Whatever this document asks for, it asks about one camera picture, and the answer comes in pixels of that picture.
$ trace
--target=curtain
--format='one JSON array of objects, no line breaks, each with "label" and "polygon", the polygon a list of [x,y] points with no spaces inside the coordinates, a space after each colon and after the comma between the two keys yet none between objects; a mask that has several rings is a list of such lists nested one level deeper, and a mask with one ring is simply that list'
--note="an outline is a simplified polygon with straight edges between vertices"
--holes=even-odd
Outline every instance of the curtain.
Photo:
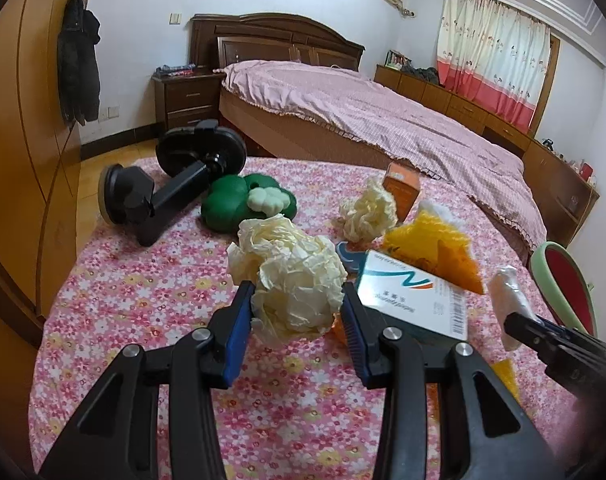
[{"label": "curtain", "polygon": [[547,25],[496,0],[445,0],[437,52],[445,88],[527,133],[547,73]]}]

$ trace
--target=suction cup phone mount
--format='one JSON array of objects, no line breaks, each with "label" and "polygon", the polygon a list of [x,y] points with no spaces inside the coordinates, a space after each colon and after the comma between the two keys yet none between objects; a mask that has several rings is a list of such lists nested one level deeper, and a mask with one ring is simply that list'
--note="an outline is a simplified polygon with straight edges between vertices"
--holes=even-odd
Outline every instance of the suction cup phone mount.
[{"label": "suction cup phone mount", "polygon": [[130,224],[136,240],[151,246],[182,209],[216,179],[238,174],[247,149],[234,130],[204,120],[189,128],[174,128],[156,147],[156,158],[172,179],[157,192],[154,181],[137,166],[112,164],[99,179],[99,207],[110,224]]}]

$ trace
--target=tile floor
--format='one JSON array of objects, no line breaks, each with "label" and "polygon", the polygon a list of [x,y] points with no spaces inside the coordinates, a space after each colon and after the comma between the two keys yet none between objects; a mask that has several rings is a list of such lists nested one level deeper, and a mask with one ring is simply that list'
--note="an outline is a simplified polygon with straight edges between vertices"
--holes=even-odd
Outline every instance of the tile floor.
[{"label": "tile floor", "polygon": [[76,254],[81,252],[89,240],[100,216],[97,193],[102,169],[110,164],[130,166],[139,158],[156,156],[155,147],[156,139],[144,140],[144,142],[125,146],[81,162],[76,206]]}]

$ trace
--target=green toy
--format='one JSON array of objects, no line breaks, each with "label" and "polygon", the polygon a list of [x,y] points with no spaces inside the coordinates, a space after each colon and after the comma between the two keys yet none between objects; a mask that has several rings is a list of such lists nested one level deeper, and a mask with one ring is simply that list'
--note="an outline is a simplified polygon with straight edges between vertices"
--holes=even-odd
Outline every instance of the green toy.
[{"label": "green toy", "polygon": [[238,224],[248,218],[265,219],[282,213],[291,220],[296,216],[296,197],[261,173],[226,175],[212,183],[200,213],[212,231],[235,233]]}]

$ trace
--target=pink tablecloth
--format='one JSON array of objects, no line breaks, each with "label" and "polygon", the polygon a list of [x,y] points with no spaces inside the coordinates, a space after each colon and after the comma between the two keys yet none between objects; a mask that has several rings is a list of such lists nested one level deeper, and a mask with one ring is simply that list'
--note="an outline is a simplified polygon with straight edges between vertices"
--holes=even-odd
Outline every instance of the pink tablecloth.
[{"label": "pink tablecloth", "polygon": [[[153,158],[139,164],[157,181],[165,179]],[[340,240],[339,202],[357,197],[369,168],[254,158],[245,173],[274,176],[298,199],[295,222],[309,234]],[[528,272],[483,212],[454,187],[423,178],[420,198],[448,205],[463,219],[487,281],[499,266],[512,264],[538,314],[547,309]],[[94,381],[129,342],[146,349],[176,342],[204,325],[227,305],[234,285],[226,272],[231,236],[213,235],[187,209],[153,245],[100,221],[45,325],[30,399],[30,441],[36,469]],[[467,298],[469,339],[490,362],[511,357],[522,405],[554,447],[566,426],[571,397],[544,376],[534,352],[507,354],[488,296]],[[227,391],[213,393],[218,436],[229,479],[370,478],[384,392],[365,390],[346,349],[332,335],[271,350],[255,338],[243,371]],[[430,478],[438,476],[438,426],[430,409]],[[167,394],[159,409],[160,478],[170,477]]]}]

